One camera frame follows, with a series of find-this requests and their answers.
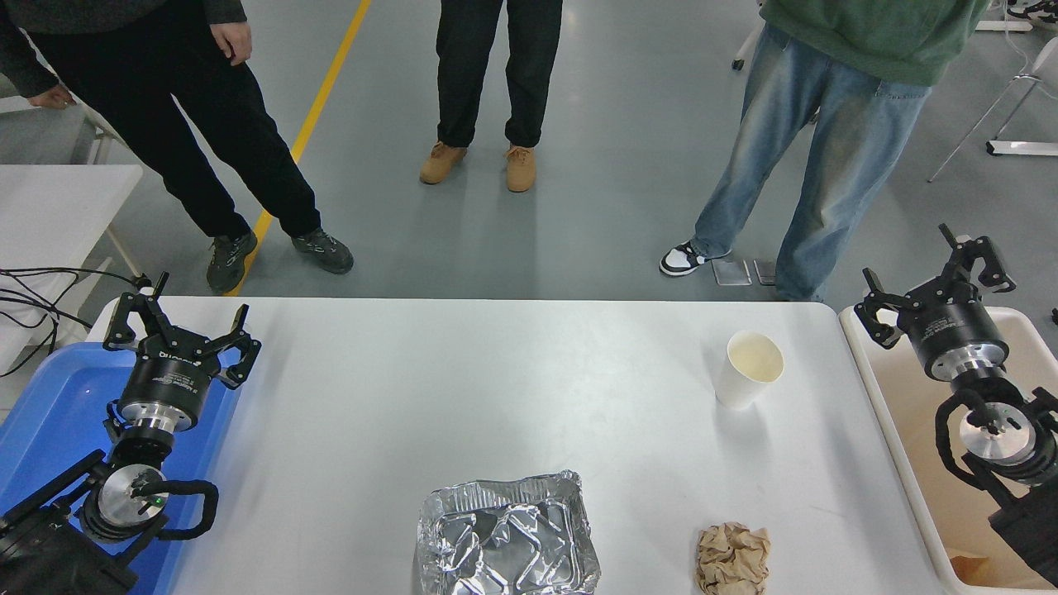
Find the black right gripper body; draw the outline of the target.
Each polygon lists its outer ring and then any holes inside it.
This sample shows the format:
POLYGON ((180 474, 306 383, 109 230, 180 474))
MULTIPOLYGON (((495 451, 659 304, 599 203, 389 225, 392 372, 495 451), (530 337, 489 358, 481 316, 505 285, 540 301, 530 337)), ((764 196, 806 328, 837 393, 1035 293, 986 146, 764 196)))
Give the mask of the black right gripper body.
POLYGON ((991 364, 1004 363, 1006 343, 971 281, 946 285, 933 280, 904 296, 912 307, 902 310, 902 332, 909 336, 922 364, 938 364, 952 351, 991 364))

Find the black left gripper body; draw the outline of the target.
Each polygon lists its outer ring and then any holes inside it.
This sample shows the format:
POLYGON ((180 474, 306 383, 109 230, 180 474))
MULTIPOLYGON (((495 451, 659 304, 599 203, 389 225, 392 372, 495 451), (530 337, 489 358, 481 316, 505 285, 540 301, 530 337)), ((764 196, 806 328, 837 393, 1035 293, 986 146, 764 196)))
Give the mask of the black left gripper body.
POLYGON ((165 351, 139 353, 128 384, 122 391, 122 414, 140 407, 164 404, 185 414, 203 409, 212 378, 219 373, 216 355, 188 360, 165 351))

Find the person's right hand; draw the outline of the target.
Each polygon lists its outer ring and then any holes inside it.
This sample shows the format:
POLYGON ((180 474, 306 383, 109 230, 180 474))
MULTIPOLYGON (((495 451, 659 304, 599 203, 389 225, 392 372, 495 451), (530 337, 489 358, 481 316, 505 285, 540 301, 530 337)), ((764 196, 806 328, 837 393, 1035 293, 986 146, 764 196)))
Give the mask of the person's right hand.
POLYGON ((63 110, 77 104, 72 93, 61 83, 41 92, 41 94, 28 98, 28 102, 33 107, 54 110, 63 110))

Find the person's left hand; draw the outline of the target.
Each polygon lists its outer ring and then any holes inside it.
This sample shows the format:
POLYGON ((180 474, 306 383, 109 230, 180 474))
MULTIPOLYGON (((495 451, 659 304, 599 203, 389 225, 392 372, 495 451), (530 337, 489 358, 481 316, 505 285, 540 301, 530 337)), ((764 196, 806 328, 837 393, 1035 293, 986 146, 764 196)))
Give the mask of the person's left hand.
POLYGON ((245 64, 252 56, 252 28, 249 22, 224 22, 209 25, 212 38, 230 65, 245 64))

